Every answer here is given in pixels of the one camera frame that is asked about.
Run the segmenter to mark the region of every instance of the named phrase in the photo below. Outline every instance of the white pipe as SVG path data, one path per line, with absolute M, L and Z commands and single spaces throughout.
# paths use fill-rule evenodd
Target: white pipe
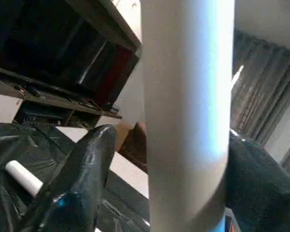
M 28 192 L 35 197 L 43 186 L 43 182 L 16 160 L 8 162 L 5 170 Z
M 151 231 L 221 230 L 234 0 L 141 8 Z

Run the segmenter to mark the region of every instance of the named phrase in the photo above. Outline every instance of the ceiling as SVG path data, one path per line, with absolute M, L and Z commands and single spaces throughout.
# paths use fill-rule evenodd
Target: ceiling
M 290 0 L 235 0 L 235 27 L 290 49 Z

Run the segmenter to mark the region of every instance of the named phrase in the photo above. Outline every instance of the white cylinder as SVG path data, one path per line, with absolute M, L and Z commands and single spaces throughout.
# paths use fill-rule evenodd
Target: white cylinder
M 222 230 L 234 0 L 141 7 L 151 231 Z
M 16 160 L 6 164 L 5 170 L 28 192 L 35 197 L 40 191 L 43 182 L 29 172 Z

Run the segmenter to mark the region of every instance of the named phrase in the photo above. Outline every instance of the wooden shelf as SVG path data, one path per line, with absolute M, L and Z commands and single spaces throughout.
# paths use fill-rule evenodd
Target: wooden shelf
M 4 70 L 4 72 L 2 72 L 2 70 L 3 69 L 0 69 L 1 73 L 13 74 L 13 72 L 11 72 L 11 71 Z M 28 81 L 29 83 L 33 83 L 33 81 L 34 81 L 34 80 L 30 79 L 29 77 L 18 75 L 18 74 L 17 74 L 17 76 L 14 75 L 14 77 L 15 78 L 21 77 L 21 80 L 26 80 L 26 81 L 29 80 Z M 29 92 L 22 93 L 16 89 L 14 89 L 15 85 L 16 85 L 16 83 L 14 83 L 13 81 L 10 81 L 10 80 L 1 81 L 0 80 L 0 94 L 7 95 L 10 97 L 20 98 L 20 99 L 23 99 L 23 100 L 29 101 L 29 102 L 30 101 L 35 102 L 35 103 L 38 103 L 41 105 L 50 105 L 50 106 L 55 106 L 55 107 L 59 107 L 59 108 L 84 112 L 84 113 L 88 113 L 88 114 L 92 114 L 92 115 L 108 116 L 108 117 L 118 118 L 118 119 L 122 118 L 121 116 L 115 115 L 111 112 L 106 112 L 103 110 L 96 110 L 96 109 L 93 109 L 91 107 L 86 107 L 84 105 L 81 105 L 77 101 L 68 100 L 64 97 L 55 95 L 53 93 L 41 91 L 38 89 L 36 91 L 40 94 L 40 97 L 35 97 Z

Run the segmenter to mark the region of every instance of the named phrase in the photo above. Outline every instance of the white wall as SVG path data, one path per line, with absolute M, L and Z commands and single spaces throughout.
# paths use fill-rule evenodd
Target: white wall
M 144 120 L 144 84 L 142 79 L 142 61 L 136 65 L 115 104 L 119 114 L 130 125 Z
M 117 10 L 121 13 L 136 37 L 142 41 L 141 3 L 139 0 L 118 0 Z
M 281 162 L 290 148 L 290 105 L 264 146 L 270 155 Z
M 236 0 L 235 27 L 290 49 L 290 0 Z

